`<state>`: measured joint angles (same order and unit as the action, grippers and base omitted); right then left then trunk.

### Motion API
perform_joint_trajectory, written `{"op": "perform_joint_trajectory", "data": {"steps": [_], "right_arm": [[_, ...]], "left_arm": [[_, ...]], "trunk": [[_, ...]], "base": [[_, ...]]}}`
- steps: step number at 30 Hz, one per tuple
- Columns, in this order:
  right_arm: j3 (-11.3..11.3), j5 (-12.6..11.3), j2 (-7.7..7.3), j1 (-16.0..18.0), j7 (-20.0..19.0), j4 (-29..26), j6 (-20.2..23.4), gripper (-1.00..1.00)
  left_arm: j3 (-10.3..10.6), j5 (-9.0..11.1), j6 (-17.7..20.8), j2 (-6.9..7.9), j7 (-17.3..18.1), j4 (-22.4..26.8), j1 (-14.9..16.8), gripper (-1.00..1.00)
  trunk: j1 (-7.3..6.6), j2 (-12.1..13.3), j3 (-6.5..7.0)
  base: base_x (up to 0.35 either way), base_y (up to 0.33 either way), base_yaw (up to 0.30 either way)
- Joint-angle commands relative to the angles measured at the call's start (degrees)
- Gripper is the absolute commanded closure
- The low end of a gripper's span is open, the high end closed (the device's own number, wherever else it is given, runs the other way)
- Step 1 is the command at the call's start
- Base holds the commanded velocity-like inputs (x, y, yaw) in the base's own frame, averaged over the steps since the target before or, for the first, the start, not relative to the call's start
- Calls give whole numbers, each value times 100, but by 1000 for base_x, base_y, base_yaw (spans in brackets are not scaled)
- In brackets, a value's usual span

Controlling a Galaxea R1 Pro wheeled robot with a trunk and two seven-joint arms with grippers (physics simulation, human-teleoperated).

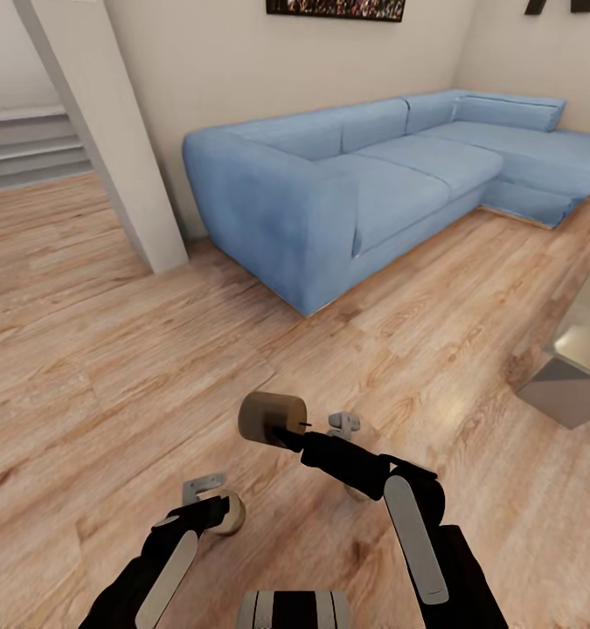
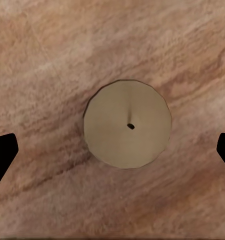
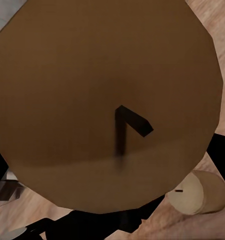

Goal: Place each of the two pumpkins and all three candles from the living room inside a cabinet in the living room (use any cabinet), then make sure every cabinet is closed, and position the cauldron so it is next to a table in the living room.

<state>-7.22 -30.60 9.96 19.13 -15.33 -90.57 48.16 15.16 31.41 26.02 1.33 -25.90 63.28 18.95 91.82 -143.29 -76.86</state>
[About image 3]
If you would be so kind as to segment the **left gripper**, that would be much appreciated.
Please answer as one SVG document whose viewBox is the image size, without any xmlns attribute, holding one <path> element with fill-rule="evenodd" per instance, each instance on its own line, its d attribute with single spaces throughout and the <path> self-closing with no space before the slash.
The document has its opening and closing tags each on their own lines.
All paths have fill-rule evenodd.
<svg viewBox="0 0 225 240">
<path fill-rule="evenodd" d="M 82 224 L 86 240 L 104 240 L 117 230 L 133 233 L 142 224 L 142 219 L 150 217 L 165 195 L 143 205 L 137 209 L 96 214 L 79 210 L 72 210 Z"/>
</svg>

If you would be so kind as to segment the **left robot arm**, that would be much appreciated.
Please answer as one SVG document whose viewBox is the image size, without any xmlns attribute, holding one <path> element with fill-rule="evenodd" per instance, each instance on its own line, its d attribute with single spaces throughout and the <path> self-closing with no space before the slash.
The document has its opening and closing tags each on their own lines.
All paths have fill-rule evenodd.
<svg viewBox="0 0 225 240">
<path fill-rule="evenodd" d="M 25 227 L 9 231 L 0 240 L 104 240 L 117 230 L 133 233 L 150 217 L 165 195 L 137 209 L 96 214 L 72 210 L 69 214 L 52 220 L 44 217 Z"/>
</svg>

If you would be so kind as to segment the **pillar candle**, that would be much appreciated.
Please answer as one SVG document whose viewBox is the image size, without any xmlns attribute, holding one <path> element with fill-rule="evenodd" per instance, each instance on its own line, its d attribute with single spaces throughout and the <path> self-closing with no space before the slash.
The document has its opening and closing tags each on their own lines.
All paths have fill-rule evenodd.
<svg viewBox="0 0 225 240">
<path fill-rule="evenodd" d="M 225 180 L 215 173 L 192 169 L 168 192 L 168 198 L 183 215 L 216 213 L 225 208 Z"/>
<path fill-rule="evenodd" d="M 185 0 L 26 0 L 0 30 L 0 154 L 59 208 L 141 208 L 202 162 L 223 77 Z"/>
</svg>

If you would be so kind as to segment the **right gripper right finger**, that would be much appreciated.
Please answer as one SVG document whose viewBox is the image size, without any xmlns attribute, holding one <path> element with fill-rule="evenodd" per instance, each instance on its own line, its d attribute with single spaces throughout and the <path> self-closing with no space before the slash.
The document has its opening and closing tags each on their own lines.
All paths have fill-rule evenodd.
<svg viewBox="0 0 225 240">
<path fill-rule="evenodd" d="M 206 151 L 225 181 L 225 136 L 213 134 Z"/>
</svg>

